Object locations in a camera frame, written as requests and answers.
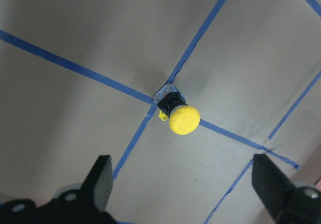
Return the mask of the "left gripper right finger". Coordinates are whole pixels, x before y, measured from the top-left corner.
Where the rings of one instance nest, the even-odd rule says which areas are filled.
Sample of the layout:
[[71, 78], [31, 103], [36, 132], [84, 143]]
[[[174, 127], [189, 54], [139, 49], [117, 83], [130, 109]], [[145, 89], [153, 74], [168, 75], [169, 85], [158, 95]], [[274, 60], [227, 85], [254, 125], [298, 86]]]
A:
[[272, 219], [279, 221], [296, 186], [265, 154], [253, 156], [251, 184]]

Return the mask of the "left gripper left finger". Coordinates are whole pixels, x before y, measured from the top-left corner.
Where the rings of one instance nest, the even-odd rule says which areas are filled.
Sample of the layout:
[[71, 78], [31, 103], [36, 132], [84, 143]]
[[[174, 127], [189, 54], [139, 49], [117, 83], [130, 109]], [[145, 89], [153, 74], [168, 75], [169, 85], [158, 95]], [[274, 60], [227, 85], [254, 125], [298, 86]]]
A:
[[98, 211], [105, 212], [113, 187], [110, 155], [100, 155], [81, 185], [80, 191]]

